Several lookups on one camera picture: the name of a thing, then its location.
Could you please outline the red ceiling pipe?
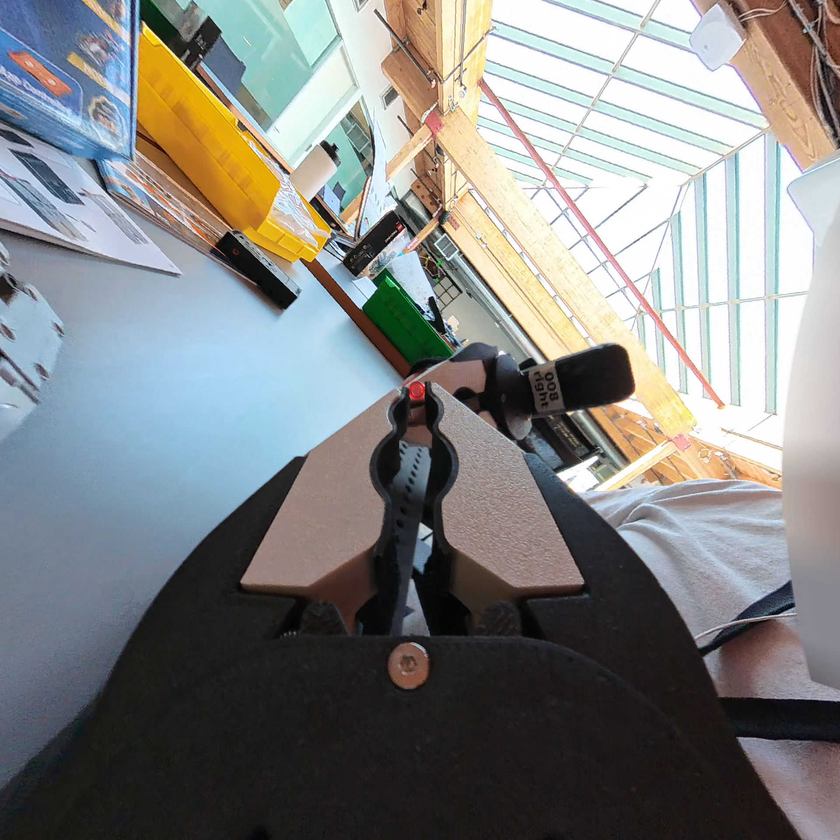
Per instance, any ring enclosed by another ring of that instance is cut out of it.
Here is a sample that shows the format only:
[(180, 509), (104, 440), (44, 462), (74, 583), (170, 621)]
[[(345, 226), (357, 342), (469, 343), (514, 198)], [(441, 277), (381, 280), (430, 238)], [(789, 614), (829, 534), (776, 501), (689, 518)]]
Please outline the red ceiling pipe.
[(552, 187), (562, 197), (565, 205), (568, 207), (568, 209), (572, 212), (574, 217), (583, 227), (584, 232), (592, 240), (595, 246), (601, 251), (603, 257), (609, 263), (609, 265), (614, 268), (618, 276), (623, 280), (625, 287), (629, 289), (631, 294), (637, 299), (641, 308), (654, 321), (654, 324), (658, 331), (660, 331), (665, 340), (667, 340), (668, 343), (670, 343), (670, 345), (674, 347), (679, 359), (684, 363), (686, 368), (698, 379), (699, 383), (702, 386), (703, 392), (717, 405), (718, 409), (722, 410), (726, 408), (727, 404), (714, 391), (711, 383), (709, 383), (708, 379), (701, 372), (697, 364), (690, 358), (681, 342), (678, 341), (677, 337), (669, 330), (667, 324), (660, 317), (658, 311), (646, 299), (645, 295), (638, 288), (637, 284), (634, 281), (632, 281), (630, 276), (625, 272), (625, 269), (621, 266), (620, 262), (614, 256), (613, 252), (605, 245), (601, 236), (597, 233), (596, 229), (589, 222), (587, 217), (582, 213), (582, 210), (580, 210), (575, 200), (571, 197), (570, 194), (568, 194), (567, 190), (562, 186), (557, 175), (554, 173), (553, 168), (549, 166), (542, 158), (541, 154), (537, 152), (536, 148), (530, 141), (527, 134), (525, 134), (525, 132), (523, 132), (520, 129), (516, 121), (510, 115), (508, 109), (504, 106), (504, 104), (501, 102), (496, 93), (491, 89), (489, 83), (482, 77), (478, 81), (478, 86), (482, 93), (492, 104), (492, 106), (496, 110), (498, 110), (505, 124), (508, 126), (509, 130), (512, 131), (513, 136), (522, 143), (522, 145), (532, 158), (533, 163), (537, 165), (540, 171), (544, 174), (545, 178), (551, 183)]

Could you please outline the yellow plastic bin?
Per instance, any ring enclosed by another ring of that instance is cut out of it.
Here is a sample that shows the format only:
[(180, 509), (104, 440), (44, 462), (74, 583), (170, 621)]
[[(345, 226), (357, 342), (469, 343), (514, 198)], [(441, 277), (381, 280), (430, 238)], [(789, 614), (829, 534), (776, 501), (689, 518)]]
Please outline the yellow plastic bin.
[(281, 177), (235, 116), (148, 28), (139, 36), (137, 120), (231, 228), (290, 262), (314, 260), (314, 245), (285, 233), (266, 216)]

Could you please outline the white paper towel roll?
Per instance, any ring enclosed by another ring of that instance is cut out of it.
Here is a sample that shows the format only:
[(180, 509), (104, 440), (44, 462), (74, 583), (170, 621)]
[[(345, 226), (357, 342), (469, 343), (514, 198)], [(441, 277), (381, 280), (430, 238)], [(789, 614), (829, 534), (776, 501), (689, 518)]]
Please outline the white paper towel roll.
[(289, 180), (310, 202), (327, 185), (341, 164), (338, 146), (327, 140), (314, 145), (306, 158), (290, 173)]

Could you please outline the black bar-shaped device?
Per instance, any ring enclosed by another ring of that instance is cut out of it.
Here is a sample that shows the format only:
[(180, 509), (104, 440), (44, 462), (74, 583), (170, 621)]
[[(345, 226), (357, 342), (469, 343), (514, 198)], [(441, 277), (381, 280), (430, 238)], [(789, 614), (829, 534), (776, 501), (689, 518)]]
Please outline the black bar-shaped device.
[(287, 309), (299, 298), (299, 286), (243, 232), (228, 231), (215, 249), (278, 307)]

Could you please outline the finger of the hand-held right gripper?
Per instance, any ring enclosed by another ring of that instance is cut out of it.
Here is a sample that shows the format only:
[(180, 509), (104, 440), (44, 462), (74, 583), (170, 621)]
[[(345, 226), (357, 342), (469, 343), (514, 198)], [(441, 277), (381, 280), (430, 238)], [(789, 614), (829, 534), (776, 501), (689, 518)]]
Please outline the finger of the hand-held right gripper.
[(449, 394), (456, 394), (459, 385), (453, 378), (453, 360), (448, 358), (425, 358), (415, 362), (410, 368), (406, 378), (403, 380), (403, 387), (409, 388), (414, 382), (434, 382)]

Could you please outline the white ceiling device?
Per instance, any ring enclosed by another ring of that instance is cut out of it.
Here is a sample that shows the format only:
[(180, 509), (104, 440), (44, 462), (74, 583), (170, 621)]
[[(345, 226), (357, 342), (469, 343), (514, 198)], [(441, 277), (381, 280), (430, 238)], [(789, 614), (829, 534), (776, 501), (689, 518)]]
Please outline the white ceiling device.
[(689, 34), (690, 51), (709, 71), (731, 63), (746, 44), (748, 35), (728, 2), (716, 2)]

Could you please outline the green plastic bin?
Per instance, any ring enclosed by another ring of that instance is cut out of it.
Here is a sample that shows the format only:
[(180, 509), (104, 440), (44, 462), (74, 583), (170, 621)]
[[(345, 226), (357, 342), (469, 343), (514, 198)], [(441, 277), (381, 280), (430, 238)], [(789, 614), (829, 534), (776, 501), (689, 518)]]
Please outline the green plastic bin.
[(428, 321), (388, 269), (374, 279), (375, 291), (362, 312), (410, 365), (425, 359), (447, 359), (453, 348)]

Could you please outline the grey toy brick assembly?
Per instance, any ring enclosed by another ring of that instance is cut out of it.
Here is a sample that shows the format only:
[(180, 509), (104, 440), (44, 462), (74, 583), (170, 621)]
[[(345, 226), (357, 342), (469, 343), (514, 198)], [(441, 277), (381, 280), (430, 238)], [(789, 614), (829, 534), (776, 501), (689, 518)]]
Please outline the grey toy brick assembly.
[(41, 403), (66, 331), (47, 300), (11, 271), (1, 246), (1, 440)]

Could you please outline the orange printed flat box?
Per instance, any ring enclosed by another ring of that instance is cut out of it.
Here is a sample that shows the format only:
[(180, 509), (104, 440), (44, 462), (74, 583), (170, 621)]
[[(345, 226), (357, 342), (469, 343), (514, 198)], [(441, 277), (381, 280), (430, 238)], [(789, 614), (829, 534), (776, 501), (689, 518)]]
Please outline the orange printed flat box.
[(96, 166), (112, 198), (205, 255), (230, 231), (223, 219), (141, 153), (131, 161), (96, 161)]

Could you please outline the person's white shirt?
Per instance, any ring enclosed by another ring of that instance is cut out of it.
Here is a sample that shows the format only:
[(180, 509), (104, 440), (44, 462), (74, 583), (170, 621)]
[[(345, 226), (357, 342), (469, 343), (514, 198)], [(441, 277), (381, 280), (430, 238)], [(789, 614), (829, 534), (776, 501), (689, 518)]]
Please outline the person's white shirt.
[[(791, 578), (780, 490), (698, 479), (580, 496), (646, 563), (694, 636)], [(722, 697), (838, 700), (811, 679), (795, 618), (754, 624), (706, 664)], [(838, 744), (740, 744), (802, 838), (839, 838)]]

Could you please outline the clear plastic bag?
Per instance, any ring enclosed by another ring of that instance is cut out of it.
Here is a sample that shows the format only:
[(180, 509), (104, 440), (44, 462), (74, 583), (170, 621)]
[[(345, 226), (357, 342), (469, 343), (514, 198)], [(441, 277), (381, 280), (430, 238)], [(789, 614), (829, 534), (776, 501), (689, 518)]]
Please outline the clear plastic bag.
[(321, 218), (312, 216), (311, 207), (286, 177), (281, 177), (277, 193), (266, 216), (266, 223), (272, 223), (285, 233), (298, 237), (310, 245), (318, 238), (328, 238), (329, 227), (324, 227)]

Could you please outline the black toy beam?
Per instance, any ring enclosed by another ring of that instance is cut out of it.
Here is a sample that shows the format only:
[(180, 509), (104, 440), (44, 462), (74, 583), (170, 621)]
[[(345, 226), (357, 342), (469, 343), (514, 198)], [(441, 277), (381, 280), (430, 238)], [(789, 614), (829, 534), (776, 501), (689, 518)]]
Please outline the black toy beam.
[(397, 571), (393, 636), (427, 635), (428, 627), (417, 593), (416, 580), (432, 552), (432, 529), (423, 524), (431, 451), (426, 446), (400, 442), (400, 468), (389, 486), (392, 502), (390, 549)]

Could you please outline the open instruction booklet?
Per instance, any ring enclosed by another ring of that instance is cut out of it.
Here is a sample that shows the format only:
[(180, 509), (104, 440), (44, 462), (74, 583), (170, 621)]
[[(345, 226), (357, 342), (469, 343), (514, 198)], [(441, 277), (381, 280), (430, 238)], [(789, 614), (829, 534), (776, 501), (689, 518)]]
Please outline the open instruction booklet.
[(4, 123), (1, 229), (126, 266), (182, 273), (73, 157)]

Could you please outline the black printed carton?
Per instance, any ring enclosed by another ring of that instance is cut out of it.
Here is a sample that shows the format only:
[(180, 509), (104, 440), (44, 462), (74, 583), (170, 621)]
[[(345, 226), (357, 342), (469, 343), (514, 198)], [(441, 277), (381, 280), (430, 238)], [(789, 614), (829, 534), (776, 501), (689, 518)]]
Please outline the black printed carton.
[(342, 264), (352, 275), (361, 277), (373, 264), (379, 264), (381, 256), (388, 256), (396, 247), (395, 254), (403, 250), (406, 228), (398, 212), (385, 213), (368, 232), (350, 248)]

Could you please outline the blue printed toy box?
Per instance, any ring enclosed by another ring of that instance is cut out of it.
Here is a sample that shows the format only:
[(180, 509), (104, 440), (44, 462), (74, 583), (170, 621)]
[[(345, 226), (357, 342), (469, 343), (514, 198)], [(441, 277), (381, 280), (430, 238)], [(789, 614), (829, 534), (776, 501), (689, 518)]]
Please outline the blue printed toy box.
[(140, 25), (136, 1), (2, 1), (2, 122), (85, 159), (131, 161)]

